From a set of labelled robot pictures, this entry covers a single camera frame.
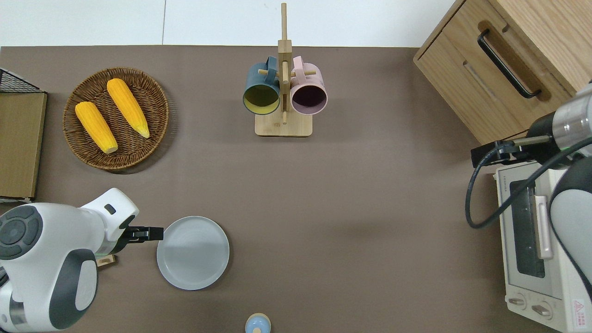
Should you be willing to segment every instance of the toaster oven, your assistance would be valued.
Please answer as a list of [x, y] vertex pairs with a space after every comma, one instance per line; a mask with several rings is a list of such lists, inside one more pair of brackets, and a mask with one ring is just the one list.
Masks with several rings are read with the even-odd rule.
[[[496, 170], [500, 204], [540, 164]], [[553, 233], [547, 205], [564, 170], [548, 170], [500, 216], [509, 310], [561, 332], [592, 332], [592, 305], [578, 272]]]

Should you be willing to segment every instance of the oven window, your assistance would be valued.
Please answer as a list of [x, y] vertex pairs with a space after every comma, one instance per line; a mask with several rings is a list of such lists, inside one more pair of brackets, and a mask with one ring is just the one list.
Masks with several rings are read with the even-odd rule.
[[[510, 183], [510, 194], [525, 180]], [[514, 245], [518, 272], [534, 277], [545, 277], [545, 263], [536, 253], [535, 186], [530, 185], [511, 205], [514, 224]]]

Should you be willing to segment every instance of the drawer handle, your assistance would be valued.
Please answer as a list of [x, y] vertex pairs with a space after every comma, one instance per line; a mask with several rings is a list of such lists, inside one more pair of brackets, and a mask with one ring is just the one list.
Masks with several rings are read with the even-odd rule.
[[506, 77], [506, 79], [508, 79], [508, 81], [510, 81], [512, 86], [514, 86], [516, 91], [518, 91], [518, 93], [522, 97], [533, 98], [534, 96], [537, 96], [538, 94], [540, 94], [540, 89], [535, 92], [530, 92], [522, 85], [522, 83], [520, 83], [520, 81], [518, 81], [518, 79], [516, 78], [514, 73], [512, 73], [510, 71], [508, 66], [506, 66], [506, 64], [503, 61], [501, 61], [500, 57], [497, 56], [497, 54], [493, 51], [493, 49], [485, 41], [485, 35], [487, 35], [488, 33], [489, 33], [489, 29], [485, 29], [479, 35], [479, 38], [477, 38], [477, 43], [479, 44], [479, 46], [481, 47], [483, 52], [485, 52], [485, 54], [487, 54], [489, 59], [491, 59], [491, 61], [497, 67], [497, 69], [499, 69], [500, 72]]

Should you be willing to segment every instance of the mug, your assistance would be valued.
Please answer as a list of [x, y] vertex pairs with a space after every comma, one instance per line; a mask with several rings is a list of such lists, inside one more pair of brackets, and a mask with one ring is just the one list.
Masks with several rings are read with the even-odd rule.
[[[267, 74], [259, 74], [260, 69], [268, 71]], [[270, 114], [279, 107], [279, 81], [275, 77], [277, 71], [278, 60], [275, 57], [268, 57], [267, 62], [256, 63], [249, 69], [243, 104], [252, 113]]]
[[[303, 63], [302, 57], [294, 59], [296, 77], [290, 80], [290, 103], [292, 109], [301, 114], [317, 114], [327, 106], [327, 91], [321, 71], [312, 63]], [[304, 75], [304, 72], [315, 71], [316, 74]]]

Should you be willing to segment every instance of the mug handle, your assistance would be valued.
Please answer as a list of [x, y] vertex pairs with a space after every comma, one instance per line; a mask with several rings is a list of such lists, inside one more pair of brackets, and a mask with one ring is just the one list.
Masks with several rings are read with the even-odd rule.
[[306, 83], [306, 76], [304, 75], [304, 64], [302, 62], [302, 56], [297, 56], [293, 59], [294, 61], [294, 72], [296, 73], [296, 81], [298, 84]]
[[265, 83], [274, 84], [275, 75], [278, 72], [278, 59], [276, 57], [269, 56], [265, 62], [267, 67], [267, 75], [265, 75]]

